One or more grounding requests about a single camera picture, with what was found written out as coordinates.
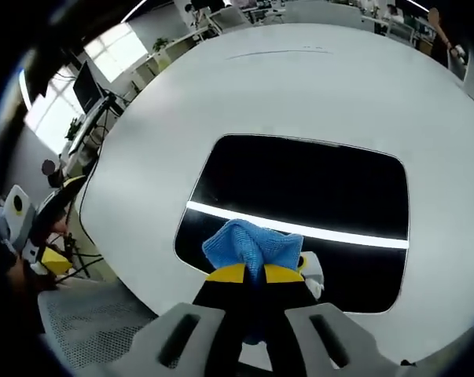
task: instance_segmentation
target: ceiling light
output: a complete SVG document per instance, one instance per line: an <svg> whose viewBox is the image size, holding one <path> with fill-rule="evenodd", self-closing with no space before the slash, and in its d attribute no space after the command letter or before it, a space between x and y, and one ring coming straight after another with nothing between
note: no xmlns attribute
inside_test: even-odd
<svg viewBox="0 0 474 377"><path fill-rule="evenodd" d="M423 7L422 5L420 5L420 4L416 3L416 2L414 2L413 0L406 0L406 1L412 3L413 5L416 5L418 8L423 9L425 12L428 13L428 9L427 9L427 8L425 8L425 7Z"/></svg>
<svg viewBox="0 0 474 377"><path fill-rule="evenodd" d="M300 234L302 236L317 238L319 240L328 240L344 243L353 243L357 245L366 245L374 247L388 247L392 249L407 249L410 246L408 240L396 240L392 238L380 238L373 236L362 236L360 234L352 234L345 232L335 232L332 230L311 228L309 226L302 226L296 224L289 224L288 222L270 220L268 218L259 218L250 214L241 214L233 212L232 210L223 210L221 208L208 206L207 204L196 203L189 201L186 208L190 210L197 210L204 214L211 214L218 218L225 218L232 220L239 218L251 222L254 225L262 226L263 228L274 229L279 232Z"/></svg>
<svg viewBox="0 0 474 377"><path fill-rule="evenodd" d="M20 92L22 93L22 97L24 98L25 107L27 110L31 110L32 103L31 98L29 97L29 92L27 91L27 82L25 81L25 70L22 69L20 74L18 75L18 82L20 84Z"/></svg>
<svg viewBox="0 0 474 377"><path fill-rule="evenodd" d="M148 1L148 0L141 0L141 2L139 2L139 3L121 20L120 23L122 24L123 22L127 22L127 20L130 18L130 16L131 16L132 14L134 14L135 11L136 11L137 9L139 9L139 8L142 6L142 4L144 4L144 3L147 2L147 1Z"/></svg>

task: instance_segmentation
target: black screen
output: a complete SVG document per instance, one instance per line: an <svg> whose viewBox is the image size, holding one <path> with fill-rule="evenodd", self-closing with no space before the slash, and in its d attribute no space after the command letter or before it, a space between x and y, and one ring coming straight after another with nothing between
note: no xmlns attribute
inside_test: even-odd
<svg viewBox="0 0 474 377"><path fill-rule="evenodd" d="M316 229L408 239L404 166L392 156L343 145L225 136L215 144L190 202ZM226 221L187 208L175 252L212 272L201 244ZM321 263L323 302L348 312L379 313L399 295L406 248L305 236L302 251L313 251Z"/></svg>
<svg viewBox="0 0 474 377"><path fill-rule="evenodd" d="M102 98L102 92L92 76L88 63L84 63L72 88L85 114Z"/></svg>

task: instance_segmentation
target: round table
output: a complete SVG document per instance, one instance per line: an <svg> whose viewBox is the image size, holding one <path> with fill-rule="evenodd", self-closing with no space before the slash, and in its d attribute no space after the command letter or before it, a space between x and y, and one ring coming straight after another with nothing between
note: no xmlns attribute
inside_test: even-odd
<svg viewBox="0 0 474 377"><path fill-rule="evenodd" d="M226 134L398 158L410 199L401 293L385 313L349 315L397 362L426 357L474 324L474 101L448 70L388 38L320 24L235 31L175 61L107 136L81 213L107 263L158 314L191 302L204 282L174 241ZM246 346L241 360L269 367L263 346Z"/></svg>

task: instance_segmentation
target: person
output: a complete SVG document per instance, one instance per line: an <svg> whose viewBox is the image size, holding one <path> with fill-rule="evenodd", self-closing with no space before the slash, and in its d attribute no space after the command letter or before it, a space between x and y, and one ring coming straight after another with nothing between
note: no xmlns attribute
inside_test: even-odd
<svg viewBox="0 0 474 377"><path fill-rule="evenodd" d="M448 53L459 58L464 52L461 41L462 31L456 20L456 9L448 1L437 1L429 10L428 22L436 32L432 43L431 58L448 68Z"/></svg>
<svg viewBox="0 0 474 377"><path fill-rule="evenodd" d="M195 7L190 2L186 4L184 10L191 18L190 26L195 27L195 29L198 28L198 24L200 23L202 17L202 12L200 10L195 10Z"/></svg>
<svg viewBox="0 0 474 377"><path fill-rule="evenodd" d="M392 4L387 4L387 11L385 12L383 18L384 20L393 20L395 22L404 24L404 17L398 13L397 7Z"/></svg>
<svg viewBox="0 0 474 377"><path fill-rule="evenodd" d="M48 184L54 189L58 189L64 183L64 172L62 164L57 168L51 159L45 159L41 165L41 171L48 178Z"/></svg>

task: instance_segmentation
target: cable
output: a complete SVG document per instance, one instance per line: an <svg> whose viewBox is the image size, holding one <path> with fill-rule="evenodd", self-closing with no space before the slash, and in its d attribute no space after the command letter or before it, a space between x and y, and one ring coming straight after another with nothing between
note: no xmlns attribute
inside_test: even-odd
<svg viewBox="0 0 474 377"><path fill-rule="evenodd" d="M130 103L131 103L131 101L126 100L125 98L121 97L119 94L116 94L116 93L112 92L112 91L109 90L109 89L104 89L104 91L105 91L105 92L108 92L109 94L112 94L112 95L114 95L114 96L117 96L121 101L125 102L126 104L130 104Z"/></svg>
<svg viewBox="0 0 474 377"><path fill-rule="evenodd" d="M60 77L63 77L64 79L72 79L71 81L76 80L75 76L64 76L61 73L56 72L55 75L59 75Z"/></svg>
<svg viewBox="0 0 474 377"><path fill-rule="evenodd" d="M72 255L78 255L79 257L88 257L88 258L96 258L96 257L101 257L101 254L81 254L81 253L75 253L73 252Z"/></svg>
<svg viewBox="0 0 474 377"><path fill-rule="evenodd" d="M67 211L67 216L65 217L65 224L67 226L69 225L69 217L71 216L72 208L74 207L74 202L75 202L75 198L69 204L69 208L68 208L68 211ZM78 257L79 264L83 265L83 259L77 254L76 254L76 256ZM86 277L88 279L90 279L90 273L88 272L88 270L84 269L84 272L85 272Z"/></svg>
<svg viewBox="0 0 474 377"><path fill-rule="evenodd" d="M102 145L102 142L104 141L104 140L102 140L102 142L100 142L100 143L97 142L97 141L94 139L94 137L92 136L92 134L89 134L88 137L90 138L90 140L92 140L92 142L93 142L97 147L100 147L100 146Z"/></svg>
<svg viewBox="0 0 474 377"><path fill-rule="evenodd" d="M107 131L108 131L108 129L107 129L106 126L107 126L107 122L108 122L108 112L109 112L109 109L107 109L106 112L105 112L104 126L100 126L100 127L104 127L104 129L107 130ZM88 174L88 178L86 179L85 191L83 191L83 196L81 197L81 203L79 204L79 225L81 226L81 230L83 230L86 237L88 237L88 240L90 240L90 242L94 246L95 246L94 240L92 239L92 237L90 237L90 234L88 234L88 232L86 231L85 225L83 225L83 220L82 220L82 217L83 217L83 203L85 203L86 191L88 189L88 186L90 185L90 179L94 176L95 170L97 169L97 165L98 165L98 163L101 159L101 153L102 153L102 148L104 146L104 141L105 141L105 138L104 138L104 140L102 140L102 143L100 145L100 151L97 154L97 160L95 161L95 165L94 165L92 171L90 172L90 174Z"/></svg>
<svg viewBox="0 0 474 377"><path fill-rule="evenodd" d="M58 240L58 239L61 238L61 237L62 237L62 235L59 234L58 236L56 236L55 238L53 238L53 239L50 241L50 243L48 243L48 245L53 245L53 244L55 243L55 241Z"/></svg>
<svg viewBox="0 0 474 377"><path fill-rule="evenodd" d="M112 112L114 115L116 115L116 116L119 118L119 115L118 115L118 113L117 113L117 112L115 112L115 111L114 111L114 109L112 109L112 108L111 108L111 109L110 109L110 111L111 111L111 112Z"/></svg>
<svg viewBox="0 0 474 377"><path fill-rule="evenodd" d="M98 128L103 128L103 129L105 130L105 132L109 133L109 130L107 129L106 126L101 126L101 125L98 125L98 124L97 124L97 125L95 126L95 130L98 129Z"/></svg>
<svg viewBox="0 0 474 377"><path fill-rule="evenodd" d="M61 283L62 281L68 279L69 277L73 277L74 275L77 275L78 273L80 273L81 271L83 271L84 269L90 267L91 265L94 265L95 263L98 263L100 261L103 261L104 259L103 258L99 258L99 259L96 259L95 261L92 261L90 263L86 263L85 265L81 266L80 268L78 268L75 272L73 273L69 273L68 275L62 277L61 279L59 280L55 280L55 284L59 284Z"/></svg>
<svg viewBox="0 0 474 377"><path fill-rule="evenodd" d="M55 76L52 78L52 80L57 80L57 81L62 81L62 82L73 82L73 81L75 81L75 79L74 80L63 80L63 79L59 79Z"/></svg>

